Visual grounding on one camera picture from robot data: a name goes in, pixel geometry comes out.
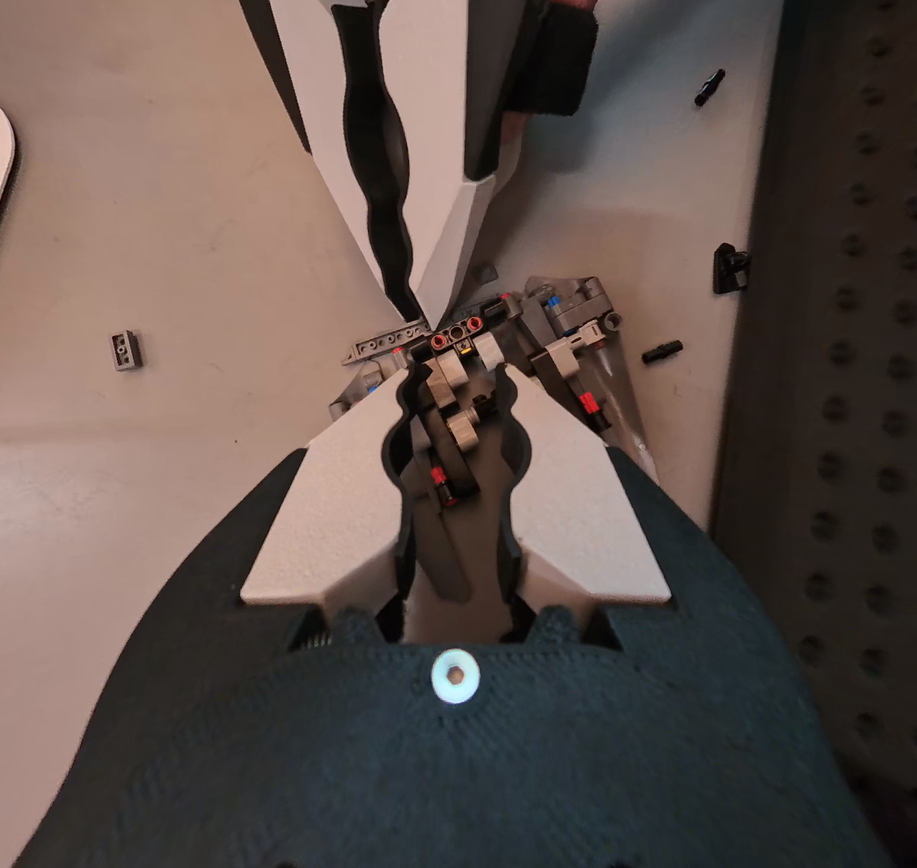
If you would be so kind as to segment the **grey lego model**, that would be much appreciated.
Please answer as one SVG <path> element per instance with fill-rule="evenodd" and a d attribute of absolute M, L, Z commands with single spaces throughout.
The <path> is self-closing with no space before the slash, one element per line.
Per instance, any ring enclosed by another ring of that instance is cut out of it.
<path fill-rule="evenodd" d="M 420 324 L 425 339 L 399 340 L 400 332 L 387 335 L 388 344 L 379 337 L 373 347 L 388 348 L 384 357 L 366 355 L 361 368 L 362 397 L 366 397 L 397 370 L 407 365 L 423 365 L 429 375 L 419 390 L 418 414 L 411 420 L 414 458 L 403 472 L 405 486 L 413 498 L 414 534 L 423 510 L 423 519 L 466 495 L 475 495 L 479 485 L 464 454 L 479 443 L 476 427 L 487 418 L 498 417 L 495 372 L 501 364 L 514 365 L 549 396 L 586 425 L 608 446 L 621 447 L 621 431 L 596 401 L 589 383 L 604 385 L 600 372 L 607 372 L 604 341 L 614 332 L 608 320 L 612 310 L 602 287 L 593 279 L 582 288 L 593 294 L 583 321 L 574 322 L 569 335 L 545 342 L 539 351 L 526 354 L 519 336 L 533 339 L 536 325 L 529 315 L 558 301 L 555 289 L 533 290 L 520 299 L 510 293 L 487 309 L 479 309 L 451 327 L 430 332 Z"/>

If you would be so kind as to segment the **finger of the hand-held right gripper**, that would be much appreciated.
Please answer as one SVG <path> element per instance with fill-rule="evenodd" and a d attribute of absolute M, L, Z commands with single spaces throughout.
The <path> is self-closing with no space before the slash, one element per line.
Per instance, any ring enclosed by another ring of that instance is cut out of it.
<path fill-rule="evenodd" d="M 409 288 L 431 327 L 458 296 L 495 185 L 465 175 L 468 26 L 469 0 L 389 0 L 380 20 L 408 154 Z"/>
<path fill-rule="evenodd" d="M 315 165 L 374 278 L 406 321 L 430 320 L 429 253 L 415 243 L 422 158 L 384 75 L 390 0 L 269 0 Z"/>

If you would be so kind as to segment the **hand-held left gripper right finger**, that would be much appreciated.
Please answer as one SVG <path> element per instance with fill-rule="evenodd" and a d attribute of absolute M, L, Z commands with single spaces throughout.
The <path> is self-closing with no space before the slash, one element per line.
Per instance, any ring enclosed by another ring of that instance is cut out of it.
<path fill-rule="evenodd" d="M 540 612 L 567 609 L 578 628 L 610 605 L 665 605 L 671 589 L 608 446 L 514 365 L 495 372 L 500 453 L 497 571 L 522 642 Z"/>

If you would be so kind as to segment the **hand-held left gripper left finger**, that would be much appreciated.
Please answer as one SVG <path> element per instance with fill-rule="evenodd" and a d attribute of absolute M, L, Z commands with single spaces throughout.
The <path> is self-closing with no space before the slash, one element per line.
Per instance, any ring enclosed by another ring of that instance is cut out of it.
<path fill-rule="evenodd" d="M 428 375 L 397 370 L 309 443 L 241 588 L 245 604 L 313 605 L 327 619 L 363 610 L 387 642 L 402 639 L 416 573 L 403 472 Z"/>

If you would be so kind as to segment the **dark perforated panel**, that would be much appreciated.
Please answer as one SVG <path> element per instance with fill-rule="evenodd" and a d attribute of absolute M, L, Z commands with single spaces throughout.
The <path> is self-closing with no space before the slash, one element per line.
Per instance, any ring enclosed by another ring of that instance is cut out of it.
<path fill-rule="evenodd" d="M 715 541 L 915 866 L 916 0 L 785 0 Z"/>

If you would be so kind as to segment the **black lego clip piece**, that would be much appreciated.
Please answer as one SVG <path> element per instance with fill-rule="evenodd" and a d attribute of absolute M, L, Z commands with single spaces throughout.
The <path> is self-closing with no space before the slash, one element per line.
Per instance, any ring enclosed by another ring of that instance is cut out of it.
<path fill-rule="evenodd" d="M 751 256 L 732 243 L 722 243 L 714 251 L 713 292 L 724 296 L 747 288 Z"/>

